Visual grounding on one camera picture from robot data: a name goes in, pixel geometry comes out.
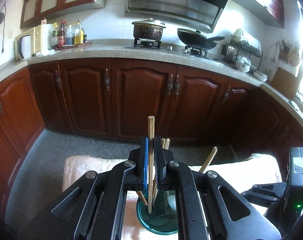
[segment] frying pan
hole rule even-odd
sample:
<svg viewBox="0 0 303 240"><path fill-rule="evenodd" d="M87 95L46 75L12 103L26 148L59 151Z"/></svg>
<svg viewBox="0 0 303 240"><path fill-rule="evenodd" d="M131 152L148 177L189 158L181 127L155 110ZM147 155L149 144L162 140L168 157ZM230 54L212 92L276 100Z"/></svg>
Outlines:
<svg viewBox="0 0 303 240"><path fill-rule="evenodd" d="M187 29L177 29L177 35L179 39L187 46L203 51L213 49L217 45L215 41L225 39L223 36L206 38L201 34L200 31L192 31Z"/></svg>

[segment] pot lid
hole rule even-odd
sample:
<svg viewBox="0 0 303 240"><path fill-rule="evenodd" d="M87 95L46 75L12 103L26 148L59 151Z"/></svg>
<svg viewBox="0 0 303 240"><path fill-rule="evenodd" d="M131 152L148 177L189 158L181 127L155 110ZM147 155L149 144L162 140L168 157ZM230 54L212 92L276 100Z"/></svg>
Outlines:
<svg viewBox="0 0 303 240"><path fill-rule="evenodd" d="M206 36L204 36L203 34L201 34L200 31L192 31L192 30L188 30L188 29L177 29L178 32L183 32L183 33L190 33L190 34L195 34L198 35L200 37L204 37L205 39L208 39Z"/></svg>
<svg viewBox="0 0 303 240"><path fill-rule="evenodd" d="M132 24L153 24L166 28L165 23L159 20L154 20L153 18L147 18L146 20L132 22Z"/></svg>

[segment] gray floor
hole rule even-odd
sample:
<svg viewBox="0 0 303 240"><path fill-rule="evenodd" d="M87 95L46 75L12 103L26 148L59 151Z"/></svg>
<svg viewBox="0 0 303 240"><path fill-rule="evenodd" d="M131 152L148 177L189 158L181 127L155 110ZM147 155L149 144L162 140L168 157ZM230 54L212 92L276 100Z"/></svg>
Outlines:
<svg viewBox="0 0 303 240"><path fill-rule="evenodd" d="M105 159L126 159L137 143L119 142L60 134L45 130L28 153L13 184L5 216L17 233L35 214L61 193L65 159L90 155ZM202 165L212 146L170 146L175 159L187 165ZM234 156L228 146L218 146L212 164L229 163Z"/></svg>

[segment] countertop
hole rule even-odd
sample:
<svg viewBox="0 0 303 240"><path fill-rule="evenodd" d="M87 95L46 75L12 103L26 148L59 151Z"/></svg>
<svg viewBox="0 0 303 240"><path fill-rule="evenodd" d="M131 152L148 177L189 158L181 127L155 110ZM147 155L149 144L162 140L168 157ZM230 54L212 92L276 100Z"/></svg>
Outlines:
<svg viewBox="0 0 303 240"><path fill-rule="evenodd" d="M247 73L234 70L228 65L225 65L218 61L193 56L185 56L176 51L168 52L166 50L159 49L133 48L130 45L126 45L128 43L128 40L95 41L94 43L88 46L61 50L53 55L32 57L24 61L10 61L0 66L0 82L27 65L55 60L110 57L162 61L212 71L260 87L262 90L271 95L275 100L277 100L282 106L284 106L303 128L303 113L301 111L296 111L288 103L288 98L286 98L279 91L271 87L269 84L261 82Z"/></svg>

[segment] cutting board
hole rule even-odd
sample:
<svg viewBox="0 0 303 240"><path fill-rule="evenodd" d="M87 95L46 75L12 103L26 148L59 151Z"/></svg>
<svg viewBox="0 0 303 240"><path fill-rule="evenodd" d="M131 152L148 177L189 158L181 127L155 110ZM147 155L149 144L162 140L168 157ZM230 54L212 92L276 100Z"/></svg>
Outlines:
<svg viewBox="0 0 303 240"><path fill-rule="evenodd" d="M281 92L288 99L294 99L301 79L278 67L271 82L271 86Z"/></svg>

